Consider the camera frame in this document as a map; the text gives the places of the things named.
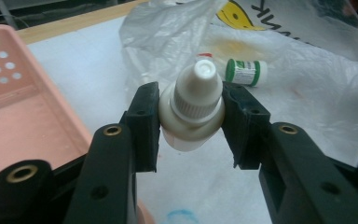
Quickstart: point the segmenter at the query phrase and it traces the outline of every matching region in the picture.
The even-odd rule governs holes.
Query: black plastic arm
[[[157,82],[144,84],[135,93],[130,108],[121,118],[131,129],[136,172],[157,171],[159,140],[159,89]]]
[[[137,223],[131,131],[123,124],[99,129],[84,161],[64,223]]]
[[[272,222],[358,223],[358,185],[350,184],[304,130],[271,125],[267,109],[242,85],[224,85],[222,128],[234,165],[262,164],[259,178]],[[358,169],[346,176],[358,183]]]

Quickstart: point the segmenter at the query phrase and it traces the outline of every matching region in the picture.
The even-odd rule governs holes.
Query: white dropper bottle
[[[200,60],[187,67],[161,94],[158,116],[168,144],[180,151],[200,147],[222,125],[223,83],[216,67]]]

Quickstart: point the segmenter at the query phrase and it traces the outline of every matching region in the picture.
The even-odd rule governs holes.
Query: bottle cap
[[[200,60],[185,69],[176,80],[170,104],[179,118],[192,124],[202,124],[217,113],[222,91],[223,83],[214,64]]]

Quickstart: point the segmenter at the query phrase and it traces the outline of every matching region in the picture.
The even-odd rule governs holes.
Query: yellow smiley face
[[[263,27],[254,26],[242,7],[232,0],[217,13],[217,18],[234,29],[265,30]]]

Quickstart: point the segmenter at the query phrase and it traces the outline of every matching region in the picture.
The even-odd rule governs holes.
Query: screw hole
[[[92,189],[89,195],[93,200],[101,200],[109,194],[109,189],[106,186],[99,186]]]
[[[296,134],[296,133],[298,133],[297,128],[295,128],[293,126],[289,126],[289,125],[282,125],[281,127],[279,127],[279,129],[283,133],[288,133],[288,134]]]
[[[27,180],[33,177],[37,172],[37,167],[35,165],[23,165],[19,168],[14,169],[7,176],[7,182],[9,183],[20,183],[24,180]]]
[[[146,114],[146,112],[144,110],[140,110],[138,112],[136,112],[137,115],[144,115]]]
[[[338,195],[340,193],[339,188],[335,184],[332,184],[330,182],[323,182],[321,184],[321,188],[330,194]]]
[[[113,136],[121,133],[121,127],[119,126],[110,126],[103,130],[104,135]]]

